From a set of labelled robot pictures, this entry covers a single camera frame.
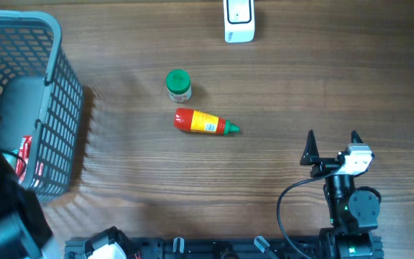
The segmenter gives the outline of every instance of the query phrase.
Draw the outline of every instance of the red object in basket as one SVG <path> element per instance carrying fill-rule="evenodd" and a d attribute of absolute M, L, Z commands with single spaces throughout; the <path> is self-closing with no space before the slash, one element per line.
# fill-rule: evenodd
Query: red object in basket
<path fill-rule="evenodd" d="M 25 163 L 18 159 L 17 165 L 15 167 L 15 173 L 19 177 L 19 183 L 23 181 L 23 179 L 25 178 L 25 173 L 27 172 L 25 164 L 28 165 L 29 148 L 31 146 L 32 136 L 23 136 L 22 143 L 19 148 L 19 157 L 21 157 L 25 161 Z"/>

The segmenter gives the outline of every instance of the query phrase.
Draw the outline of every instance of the bottle label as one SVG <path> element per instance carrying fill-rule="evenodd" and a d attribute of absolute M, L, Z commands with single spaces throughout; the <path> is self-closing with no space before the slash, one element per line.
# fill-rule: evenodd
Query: bottle label
<path fill-rule="evenodd" d="M 191 130 L 198 132 L 215 133 L 219 124 L 219 118 L 214 115 L 194 111 L 191 121 Z"/>

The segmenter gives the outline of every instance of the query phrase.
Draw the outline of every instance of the gray basket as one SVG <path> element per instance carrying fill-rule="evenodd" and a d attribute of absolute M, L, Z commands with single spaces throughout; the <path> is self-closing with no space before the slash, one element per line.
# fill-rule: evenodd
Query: gray basket
<path fill-rule="evenodd" d="M 32 136 L 20 184 L 40 201 L 68 190 L 84 100 L 61 40 L 49 14 L 0 11 L 0 148 L 17 150 Z"/>

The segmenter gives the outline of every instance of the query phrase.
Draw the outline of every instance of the green lid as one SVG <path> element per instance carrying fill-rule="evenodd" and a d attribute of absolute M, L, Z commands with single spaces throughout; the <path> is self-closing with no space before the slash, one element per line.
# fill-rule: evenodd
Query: green lid
<path fill-rule="evenodd" d="M 172 94 L 184 94 L 191 86 L 190 75 L 184 70 L 176 69 L 167 75 L 165 83 Z"/>
<path fill-rule="evenodd" d="M 241 128 L 237 127 L 236 125 L 230 123 L 229 120 L 226 121 L 224 125 L 224 134 L 227 135 L 230 132 L 239 132 Z"/>

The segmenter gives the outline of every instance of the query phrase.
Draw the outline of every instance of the wooden table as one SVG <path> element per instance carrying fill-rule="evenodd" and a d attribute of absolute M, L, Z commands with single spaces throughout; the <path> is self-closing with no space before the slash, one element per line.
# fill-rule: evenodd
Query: wooden table
<path fill-rule="evenodd" d="M 386 258 L 414 258 L 414 1 L 258 1 L 253 42 L 227 45 L 221 2 L 17 6 L 51 13 L 86 92 L 70 192 L 45 206 L 58 241 L 117 226 L 131 237 L 281 237 L 280 192 L 309 177 L 307 132 L 334 157 L 357 130 L 373 149 L 356 180 L 383 195 Z M 172 102 L 165 77 L 189 72 Z M 178 107 L 243 132 L 173 127 Z M 329 227 L 323 183 L 291 191 L 292 235 Z"/>

